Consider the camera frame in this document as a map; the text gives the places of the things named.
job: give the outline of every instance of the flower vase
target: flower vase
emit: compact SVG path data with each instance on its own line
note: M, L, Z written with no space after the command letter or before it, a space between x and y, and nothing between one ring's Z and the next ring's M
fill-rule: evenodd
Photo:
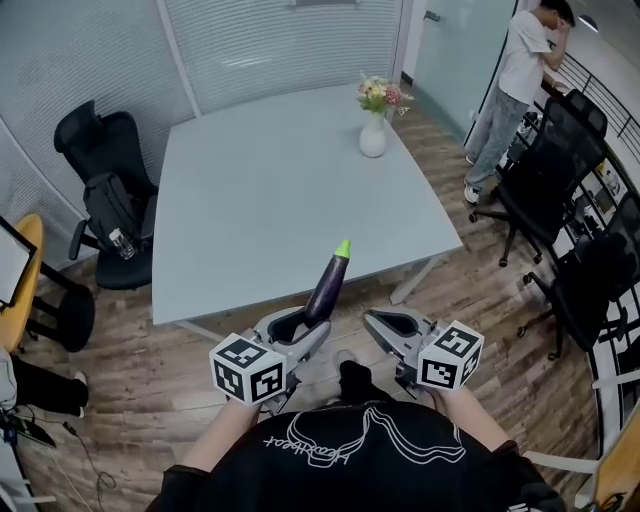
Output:
M384 114L370 112L367 123L360 132L360 151L369 158L377 158L387 148L384 133Z

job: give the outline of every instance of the window blind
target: window blind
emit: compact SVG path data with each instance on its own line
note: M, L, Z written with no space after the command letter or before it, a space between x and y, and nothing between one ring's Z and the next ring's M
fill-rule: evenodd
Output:
M391 76L399 0L165 0L203 113L260 97Z
M0 131L0 216L15 224L29 213L42 217L45 261L54 268L64 266L79 218L31 170L9 137Z
M45 176L80 211L83 185L53 148L60 119L95 99L129 111L158 183L172 125L193 116L154 0L0 3L0 115Z

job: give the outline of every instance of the black backpack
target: black backpack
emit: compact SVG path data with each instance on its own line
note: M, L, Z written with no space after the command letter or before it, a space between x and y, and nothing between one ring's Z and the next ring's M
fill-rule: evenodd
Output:
M89 228L104 250L116 251L109 239L109 234L116 228L136 245L140 238L140 224L135 215L135 205L116 174L104 173L89 179L83 199L90 216Z

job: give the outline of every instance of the pink flower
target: pink flower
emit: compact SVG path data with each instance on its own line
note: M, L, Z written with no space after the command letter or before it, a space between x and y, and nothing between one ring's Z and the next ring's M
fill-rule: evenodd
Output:
M400 89L398 87L396 87L395 85L390 85L389 87L387 87L387 94L385 99L389 105L393 105L395 107L396 105L400 105L400 103L402 102L402 93L400 92Z

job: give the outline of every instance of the white table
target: white table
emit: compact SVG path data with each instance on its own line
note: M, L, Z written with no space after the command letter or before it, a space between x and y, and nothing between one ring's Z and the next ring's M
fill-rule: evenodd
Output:
M389 124L386 153L362 155L356 86L246 103L174 126L153 254L155 324L186 321L313 289L342 239L346 279L419 263L403 301L438 256L462 243Z

